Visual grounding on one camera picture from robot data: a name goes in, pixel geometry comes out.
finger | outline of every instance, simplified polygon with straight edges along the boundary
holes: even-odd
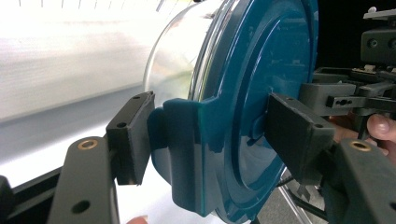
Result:
[[[372,115],[367,121],[370,135],[380,140],[396,143],[396,121],[382,115]]]
[[[135,217],[127,222],[127,224],[148,224],[148,216]]]
[[[381,147],[386,148],[388,150],[388,159],[396,165],[396,143],[390,141],[383,141],[381,142]]]

human hand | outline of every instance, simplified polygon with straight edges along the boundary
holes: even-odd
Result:
[[[396,121],[382,115],[372,115],[367,120],[370,135],[378,140],[378,146],[387,150],[387,157],[396,165]]]
[[[129,222],[127,222],[127,224],[148,224],[148,217],[147,216],[134,217]]]
[[[331,117],[330,122],[335,126],[334,141],[340,142],[344,138],[357,138],[358,134],[351,131],[353,116]],[[372,115],[367,121],[369,134],[380,141],[378,143],[369,138],[366,141],[382,149],[385,156],[396,165],[396,121],[382,115]]]

brass screw hole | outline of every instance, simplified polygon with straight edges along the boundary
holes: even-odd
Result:
[[[97,145],[98,145],[98,141],[96,141],[94,139],[89,139],[89,140],[85,140],[83,142],[80,142],[78,144],[78,149],[88,150],[88,149],[96,147]]]
[[[351,142],[350,145],[359,151],[370,151],[371,150],[371,148],[368,145],[363,144],[362,142],[354,141],[354,142]]]

white surface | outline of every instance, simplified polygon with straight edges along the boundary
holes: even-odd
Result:
[[[0,8],[0,122],[140,84],[164,26],[144,11]]]

mounting hole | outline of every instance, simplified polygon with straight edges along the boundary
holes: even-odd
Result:
[[[121,122],[117,124],[117,128],[125,128],[126,127],[126,123],[125,122]]]
[[[80,142],[78,144],[78,149],[87,150],[87,149],[94,148],[97,145],[98,145],[98,141],[96,141],[94,139],[88,139],[88,140]]]
[[[391,207],[393,210],[396,211],[396,203],[390,203],[389,205],[390,205],[390,207]]]
[[[368,145],[366,145],[362,142],[353,141],[350,143],[350,145],[359,151],[370,151],[371,150],[371,148]]]
[[[73,207],[72,207],[72,213],[73,214],[81,214],[85,211],[87,211],[87,209],[90,208],[90,202],[83,200],[79,203],[76,203]]]

